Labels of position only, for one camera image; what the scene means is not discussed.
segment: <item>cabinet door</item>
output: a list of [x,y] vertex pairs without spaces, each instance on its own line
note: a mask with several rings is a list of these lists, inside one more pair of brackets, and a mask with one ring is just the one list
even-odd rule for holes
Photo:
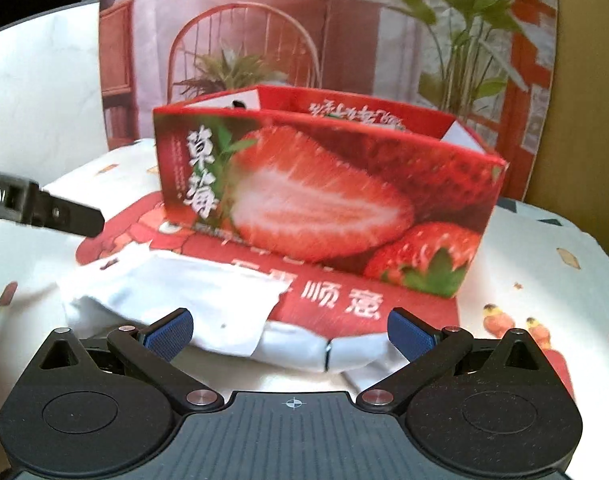
[[100,84],[102,96],[132,91],[131,16],[133,0],[100,13]]

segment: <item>yellow wall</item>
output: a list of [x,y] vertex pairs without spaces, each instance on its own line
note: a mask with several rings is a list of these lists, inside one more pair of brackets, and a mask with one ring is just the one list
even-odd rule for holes
[[556,212],[609,254],[609,0],[559,0],[549,115],[527,202]]

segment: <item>crosshair logo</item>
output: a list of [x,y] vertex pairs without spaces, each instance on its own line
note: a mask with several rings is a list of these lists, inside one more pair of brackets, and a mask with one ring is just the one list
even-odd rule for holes
[[289,399],[287,402],[283,402],[283,404],[286,404],[292,410],[295,410],[296,408],[300,408],[300,406],[302,406],[303,404],[306,404],[306,402],[302,402],[302,400],[296,399],[296,397],[294,397],[293,399]]

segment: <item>black circular housing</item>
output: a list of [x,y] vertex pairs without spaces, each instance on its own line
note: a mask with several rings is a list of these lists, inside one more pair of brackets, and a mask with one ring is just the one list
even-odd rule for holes
[[434,460],[480,478],[537,478],[566,468],[582,420],[565,388],[461,375],[430,384],[406,414]]
[[99,370],[92,387],[84,382],[14,388],[0,411],[0,440],[14,465],[50,477],[106,476],[144,459],[171,432],[171,406],[153,386]]

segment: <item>white marble wall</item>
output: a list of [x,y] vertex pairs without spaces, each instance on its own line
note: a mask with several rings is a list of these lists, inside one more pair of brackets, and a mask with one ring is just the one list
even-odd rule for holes
[[0,31],[0,171],[44,185],[105,152],[98,4]]

